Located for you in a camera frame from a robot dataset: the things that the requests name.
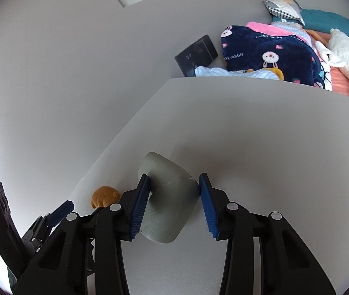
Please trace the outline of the grey foam piece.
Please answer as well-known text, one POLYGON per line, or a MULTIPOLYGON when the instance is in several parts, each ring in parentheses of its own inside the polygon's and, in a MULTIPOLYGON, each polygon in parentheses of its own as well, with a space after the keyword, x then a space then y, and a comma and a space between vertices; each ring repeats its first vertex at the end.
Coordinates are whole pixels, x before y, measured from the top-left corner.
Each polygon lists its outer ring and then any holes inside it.
POLYGON ((198 183, 181 166, 156 152, 144 157, 138 175, 147 175, 151 181, 141 233, 156 243, 173 242, 197 205, 198 183))

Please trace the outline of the brown plush toy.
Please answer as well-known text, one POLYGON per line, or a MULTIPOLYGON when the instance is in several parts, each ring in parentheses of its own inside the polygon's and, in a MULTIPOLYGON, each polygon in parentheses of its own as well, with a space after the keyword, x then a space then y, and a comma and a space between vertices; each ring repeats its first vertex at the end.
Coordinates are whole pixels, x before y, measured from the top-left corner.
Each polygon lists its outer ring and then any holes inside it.
POLYGON ((94 191, 90 199, 90 205, 93 209, 106 208, 111 204, 118 203, 122 194, 110 186, 102 186, 94 191))

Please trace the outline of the white baby cloth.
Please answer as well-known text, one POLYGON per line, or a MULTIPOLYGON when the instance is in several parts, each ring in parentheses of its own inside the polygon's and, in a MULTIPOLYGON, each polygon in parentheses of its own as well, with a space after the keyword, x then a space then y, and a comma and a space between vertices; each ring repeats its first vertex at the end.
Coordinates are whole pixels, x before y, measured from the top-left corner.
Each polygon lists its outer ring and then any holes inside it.
POLYGON ((277 81, 282 81, 284 78, 278 73, 268 70, 259 69, 256 71, 227 71, 219 67, 203 67, 199 66, 195 70, 196 77, 248 77, 256 79, 272 79, 277 81))

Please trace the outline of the navy rabbit blanket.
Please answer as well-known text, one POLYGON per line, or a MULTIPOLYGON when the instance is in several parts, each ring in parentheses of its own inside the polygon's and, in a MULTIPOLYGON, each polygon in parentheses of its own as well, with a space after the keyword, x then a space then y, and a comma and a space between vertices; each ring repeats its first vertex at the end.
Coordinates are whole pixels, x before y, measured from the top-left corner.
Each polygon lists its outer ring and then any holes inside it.
POLYGON ((274 36, 233 25, 221 34, 228 71, 279 71, 284 81, 325 88, 315 51, 295 35, 274 36))

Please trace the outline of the pink folded cloth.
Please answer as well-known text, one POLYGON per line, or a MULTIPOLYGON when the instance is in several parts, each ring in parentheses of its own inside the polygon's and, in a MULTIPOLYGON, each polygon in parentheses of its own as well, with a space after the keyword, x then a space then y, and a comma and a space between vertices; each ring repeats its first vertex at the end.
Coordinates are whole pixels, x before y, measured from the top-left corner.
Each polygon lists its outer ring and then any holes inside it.
POLYGON ((279 22, 273 22, 272 24, 263 24, 255 21, 248 22, 246 26, 253 31, 263 33, 266 35, 276 36, 276 37, 287 37, 293 35, 292 33, 282 29, 279 22))

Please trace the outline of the white goose plush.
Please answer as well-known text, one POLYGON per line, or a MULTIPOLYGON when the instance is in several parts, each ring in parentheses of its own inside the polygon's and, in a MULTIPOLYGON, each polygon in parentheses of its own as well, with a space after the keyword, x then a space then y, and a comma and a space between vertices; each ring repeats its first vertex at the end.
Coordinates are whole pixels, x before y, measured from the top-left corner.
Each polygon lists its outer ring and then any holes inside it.
POLYGON ((331 67, 336 67, 349 80, 349 37, 339 29, 331 29, 327 40, 318 33, 313 33, 315 47, 322 60, 331 67))

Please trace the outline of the light blue quilted cloth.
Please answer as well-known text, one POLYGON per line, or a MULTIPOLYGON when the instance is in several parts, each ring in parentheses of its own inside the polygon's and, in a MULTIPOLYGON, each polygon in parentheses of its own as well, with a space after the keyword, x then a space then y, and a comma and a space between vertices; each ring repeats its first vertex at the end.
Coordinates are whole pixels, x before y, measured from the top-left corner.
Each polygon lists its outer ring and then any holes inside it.
POLYGON ((303 29, 302 25, 294 22, 279 22, 280 27, 293 35, 296 35, 299 39, 302 39, 310 47, 312 47, 312 39, 310 35, 303 29))

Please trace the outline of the teal pillow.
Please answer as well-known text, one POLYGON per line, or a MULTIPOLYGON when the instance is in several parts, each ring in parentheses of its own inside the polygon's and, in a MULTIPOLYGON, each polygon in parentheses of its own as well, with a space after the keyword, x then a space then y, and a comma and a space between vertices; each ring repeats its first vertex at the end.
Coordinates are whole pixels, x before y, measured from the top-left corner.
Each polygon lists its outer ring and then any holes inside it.
POLYGON ((339 29, 349 37, 349 19, 331 12, 302 9, 301 15, 304 29, 312 29, 322 33, 330 33, 332 28, 339 29))

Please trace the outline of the patterned grey pillow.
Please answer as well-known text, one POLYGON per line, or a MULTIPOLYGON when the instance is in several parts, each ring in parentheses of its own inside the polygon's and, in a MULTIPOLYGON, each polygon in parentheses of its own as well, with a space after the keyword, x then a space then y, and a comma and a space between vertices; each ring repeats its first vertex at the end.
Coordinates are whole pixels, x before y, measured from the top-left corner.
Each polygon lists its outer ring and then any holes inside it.
POLYGON ((263 3, 271 15, 305 25, 302 7, 295 0, 264 0, 263 3))

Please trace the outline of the black wall switch panel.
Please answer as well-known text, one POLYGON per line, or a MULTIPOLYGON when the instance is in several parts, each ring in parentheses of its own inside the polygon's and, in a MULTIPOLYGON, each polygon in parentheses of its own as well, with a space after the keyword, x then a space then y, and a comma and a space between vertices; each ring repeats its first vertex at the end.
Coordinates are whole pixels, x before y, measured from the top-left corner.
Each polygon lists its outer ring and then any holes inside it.
POLYGON ((208 67, 218 53, 210 37, 204 35, 174 57, 185 77, 195 77, 195 70, 199 66, 208 67))

